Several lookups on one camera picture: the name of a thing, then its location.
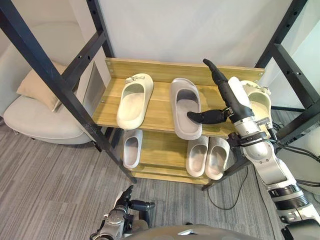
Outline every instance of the pillow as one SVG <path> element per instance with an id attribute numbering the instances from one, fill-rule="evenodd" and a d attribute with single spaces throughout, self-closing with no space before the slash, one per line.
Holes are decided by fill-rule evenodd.
<path id="1" fill-rule="evenodd" d="M 67 68 L 59 63 L 52 62 L 60 74 Z M 50 90 L 35 70 L 31 70 L 21 82 L 17 94 L 37 99 L 45 104 L 52 112 L 61 104 L 56 95 Z"/>

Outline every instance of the shoe rack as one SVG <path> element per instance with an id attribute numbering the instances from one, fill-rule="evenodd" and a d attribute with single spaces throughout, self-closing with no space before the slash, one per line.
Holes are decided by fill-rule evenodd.
<path id="1" fill-rule="evenodd" d="M 93 114 L 95 123 L 102 127 L 117 128 L 117 112 L 125 79 L 138 74 L 149 74 L 154 89 L 139 129 L 143 130 L 143 141 L 139 165 L 131 169 L 137 178 L 175 181 L 191 184 L 208 184 L 204 174 L 192 177 L 186 170 L 188 141 L 175 134 L 170 104 L 170 84 L 175 78 L 191 80 L 197 87 L 201 111 L 224 109 L 218 87 L 212 81 L 211 73 L 204 64 L 169 63 L 135 59 L 106 58 L 111 80 Z M 263 68 L 218 66 L 227 77 L 257 82 L 264 74 Z M 228 120 L 215 125 L 202 125 L 202 135 L 227 138 L 234 132 Z"/>

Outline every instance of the black metal frame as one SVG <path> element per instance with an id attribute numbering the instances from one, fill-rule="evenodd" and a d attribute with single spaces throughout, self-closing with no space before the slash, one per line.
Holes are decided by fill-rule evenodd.
<path id="1" fill-rule="evenodd" d="M 101 132 L 101 128 L 92 120 L 72 91 L 101 46 L 106 57 L 114 57 L 98 0 L 87 0 L 87 4 L 96 33 L 62 75 L 46 55 L 11 0 L 0 1 L 0 27 L 45 84 L 94 139 L 97 148 L 106 151 L 124 174 L 136 183 L 137 179 L 123 166 L 121 158 L 117 156 L 115 149 Z"/>
<path id="2" fill-rule="evenodd" d="M 310 84 L 301 69 L 281 45 L 282 40 L 304 8 L 307 0 L 293 0 L 286 11 L 281 23 L 276 29 L 262 56 L 255 65 L 256 68 L 265 68 L 273 57 L 293 88 L 305 109 L 273 106 L 272 109 L 302 112 L 296 119 L 281 128 L 276 136 L 285 143 L 292 140 L 301 132 L 320 121 L 320 96 Z"/>

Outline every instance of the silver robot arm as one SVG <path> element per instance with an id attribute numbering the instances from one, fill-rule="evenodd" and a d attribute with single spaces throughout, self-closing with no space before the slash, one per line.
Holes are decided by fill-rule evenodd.
<path id="1" fill-rule="evenodd" d="M 256 121 L 249 98 L 236 77 L 227 80 L 211 61 L 204 59 L 203 62 L 211 70 L 212 79 L 218 86 L 227 106 L 221 112 L 221 115 L 224 114 L 224 116 L 218 116 L 216 119 L 225 121 L 227 119 L 225 113 L 227 113 L 234 124 L 237 130 L 236 136 L 239 139 L 238 146 L 260 175 L 276 206 L 280 220 L 288 224 L 282 230 L 284 237 L 286 239 L 306 239 L 305 237 L 319 239 L 319 214 L 297 186 L 297 182 L 286 164 L 276 157 L 273 145 L 269 141 L 263 141 L 266 135 L 261 131 L 259 125 L 265 124 L 270 134 L 274 135 L 270 120 Z M 196 122 L 206 124 L 208 123 L 207 119 L 213 117 L 210 114 L 217 114 L 216 110 L 213 111 L 190 112 L 188 116 Z"/>

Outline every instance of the slipper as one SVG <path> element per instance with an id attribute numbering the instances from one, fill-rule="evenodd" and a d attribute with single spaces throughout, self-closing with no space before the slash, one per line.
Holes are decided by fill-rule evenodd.
<path id="1" fill-rule="evenodd" d="M 125 80 L 116 115 L 120 128 L 132 130 L 143 123 L 153 90 L 154 82 L 148 74 L 139 73 Z"/>
<path id="2" fill-rule="evenodd" d="M 213 179 L 219 180 L 224 175 L 230 145 L 221 137 L 210 137 L 209 149 L 206 156 L 205 174 Z"/>
<path id="3" fill-rule="evenodd" d="M 134 169 L 139 164 L 143 131 L 140 129 L 125 131 L 123 134 L 123 166 Z"/>
<path id="4" fill-rule="evenodd" d="M 193 177 L 200 177 L 205 172 L 208 143 L 207 136 L 188 141 L 186 170 Z"/>
<path id="5" fill-rule="evenodd" d="M 270 125 L 272 127 L 271 119 L 271 100 L 269 95 L 270 90 L 267 87 L 261 87 L 253 81 L 243 80 L 241 81 L 245 93 L 249 97 L 251 102 L 252 111 L 255 116 L 255 120 L 261 120 L 264 118 L 270 119 Z M 262 131 L 264 131 L 268 138 L 270 134 L 265 125 L 260 125 Z"/>
<path id="6" fill-rule="evenodd" d="M 185 140 L 198 139 L 202 125 L 187 116 L 188 112 L 201 112 L 197 87 L 188 79 L 175 78 L 170 86 L 170 101 L 176 135 Z"/>

